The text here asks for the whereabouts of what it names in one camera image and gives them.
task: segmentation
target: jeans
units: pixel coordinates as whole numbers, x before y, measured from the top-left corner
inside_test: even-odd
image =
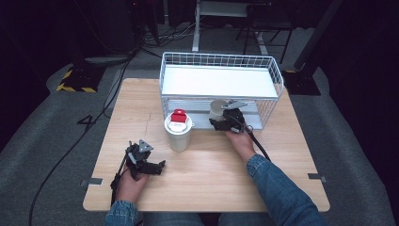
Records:
[[[204,226],[196,213],[149,212],[144,213],[144,226]],[[219,226],[275,225],[267,213],[222,213]]]

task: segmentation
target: white cup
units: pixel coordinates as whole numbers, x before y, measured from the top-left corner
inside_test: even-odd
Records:
[[[191,118],[185,114],[187,117],[187,121],[185,122],[186,127],[181,130],[181,128],[176,128],[170,124],[171,115],[172,114],[169,114],[167,116],[164,123],[169,136],[170,148],[175,152],[182,152],[187,148],[190,142],[191,128],[194,126],[194,123]]]
[[[215,121],[224,121],[223,117],[223,105],[227,105],[227,102],[216,99],[211,102],[211,110],[209,112],[209,119],[213,119]]]

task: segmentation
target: white basket frame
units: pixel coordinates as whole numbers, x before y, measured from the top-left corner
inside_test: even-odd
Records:
[[[172,111],[173,105],[179,103],[179,100],[193,99],[192,96],[163,96],[163,84],[164,76],[167,65],[188,65],[188,66],[221,66],[229,67],[232,70],[234,68],[265,68],[270,73],[270,77],[273,81],[275,91],[278,98],[262,98],[257,99],[253,97],[238,98],[239,101],[248,102],[253,101],[255,105],[249,105],[248,107],[240,108],[247,119],[248,115],[254,114],[253,107],[256,108],[260,118],[260,126],[254,129],[263,129],[267,120],[269,119],[279,97],[284,91],[284,82],[279,71],[276,60],[271,56],[241,56],[241,55],[218,55],[218,54],[196,54],[196,53],[163,53],[160,75],[159,75],[159,86],[161,90],[162,108],[164,113],[164,119]],[[194,98],[196,103],[204,102],[208,105],[213,98],[209,96],[197,96]],[[199,108],[194,111],[206,111],[206,109]]]

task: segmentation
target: wire mesh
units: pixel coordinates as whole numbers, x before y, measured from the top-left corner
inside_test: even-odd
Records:
[[[217,67],[229,67],[232,70],[234,68],[265,68],[268,70],[271,80],[274,84],[274,88],[278,95],[277,100],[271,99],[248,99],[240,100],[249,103],[247,108],[240,108],[243,111],[246,119],[254,118],[255,125],[252,125],[254,129],[263,129],[267,120],[269,119],[280,95],[284,90],[284,83],[279,71],[279,67],[276,60],[271,56],[241,56],[241,55],[217,55],[217,54],[195,54],[195,53],[171,53],[165,52],[163,54],[161,70],[159,76],[159,86],[162,93],[164,84],[164,75],[167,65],[188,65],[188,66],[217,66]],[[164,109],[164,117],[166,118],[176,107],[185,107],[188,110],[192,110],[191,114],[199,114],[202,121],[207,120],[209,114],[209,103],[213,100],[210,98],[203,97],[165,97],[161,96],[162,106]],[[208,121],[198,124],[196,122],[196,128],[213,128],[209,126]]]

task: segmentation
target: wooden table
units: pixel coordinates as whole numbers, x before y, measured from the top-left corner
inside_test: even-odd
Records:
[[[140,211],[266,211],[245,164],[223,132],[193,130],[187,150],[176,153],[169,147],[163,121],[158,80],[125,79],[92,174],[104,179],[103,184],[88,187],[85,209],[109,210],[110,184],[129,140],[138,143],[143,139],[154,148],[149,162],[167,163],[143,190],[137,202]],[[319,211],[327,211],[329,202],[321,181],[309,179],[308,173],[317,170],[287,92],[265,128],[254,135],[273,163],[311,197]]]

